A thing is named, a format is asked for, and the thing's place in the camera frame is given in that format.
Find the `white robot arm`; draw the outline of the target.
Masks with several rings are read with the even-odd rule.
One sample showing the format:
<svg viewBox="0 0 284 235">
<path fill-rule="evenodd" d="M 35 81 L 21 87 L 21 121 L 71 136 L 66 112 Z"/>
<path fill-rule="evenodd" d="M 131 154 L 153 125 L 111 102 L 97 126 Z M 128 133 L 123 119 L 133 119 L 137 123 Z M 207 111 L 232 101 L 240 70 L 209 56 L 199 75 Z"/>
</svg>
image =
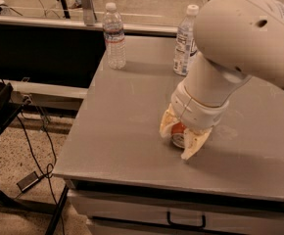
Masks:
<svg viewBox="0 0 284 235">
<path fill-rule="evenodd" d="M 204 145 L 230 95 L 258 77 L 284 90 L 284 4 L 277 0 L 210 0 L 193 26 L 198 54 L 173 91 L 160 125 L 183 141 L 181 159 Z"/>
</svg>

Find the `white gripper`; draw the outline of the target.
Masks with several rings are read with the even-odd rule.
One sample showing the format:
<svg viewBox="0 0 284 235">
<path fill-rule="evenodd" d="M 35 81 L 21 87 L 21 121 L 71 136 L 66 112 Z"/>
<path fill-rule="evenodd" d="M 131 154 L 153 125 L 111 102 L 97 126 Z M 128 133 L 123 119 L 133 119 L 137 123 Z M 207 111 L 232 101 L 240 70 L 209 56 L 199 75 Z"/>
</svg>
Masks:
<svg viewBox="0 0 284 235">
<path fill-rule="evenodd" d="M 189 95 L 181 81 L 171 95 L 171 104 L 163 114 L 160 135 L 162 138 L 170 136 L 172 127 L 179 121 L 188 127 L 183 132 L 184 151 L 181 154 L 181 159 L 188 161 L 205 144 L 212 132 L 211 128 L 219 124 L 228 106 L 228 100 L 220 107 L 202 105 Z"/>
</svg>

